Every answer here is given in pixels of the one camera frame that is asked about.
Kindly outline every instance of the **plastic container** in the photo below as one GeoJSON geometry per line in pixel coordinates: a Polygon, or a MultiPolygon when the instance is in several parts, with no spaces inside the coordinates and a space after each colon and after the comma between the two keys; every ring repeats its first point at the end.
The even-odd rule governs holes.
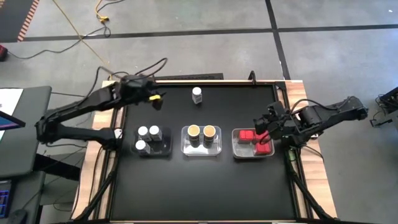
{"type": "Polygon", "coordinates": [[[239,140],[239,131],[240,130],[253,130],[256,131],[254,128],[236,128],[232,130],[232,150],[234,157],[237,159],[255,159],[255,158],[265,158],[274,155],[275,147],[274,147],[274,140],[270,141],[271,144],[271,153],[267,155],[254,155],[254,147],[255,144],[252,142],[246,144],[238,143],[239,140]]]}
{"type": "Polygon", "coordinates": [[[211,147],[207,148],[203,145],[204,134],[203,128],[205,126],[199,126],[200,134],[199,134],[199,146],[193,147],[191,142],[189,141],[188,136],[188,127],[184,126],[181,130],[181,151],[186,156],[217,156],[222,150],[222,142],[221,142],[221,128],[218,126],[214,126],[216,129],[216,135],[214,136],[214,142],[211,147]]]}

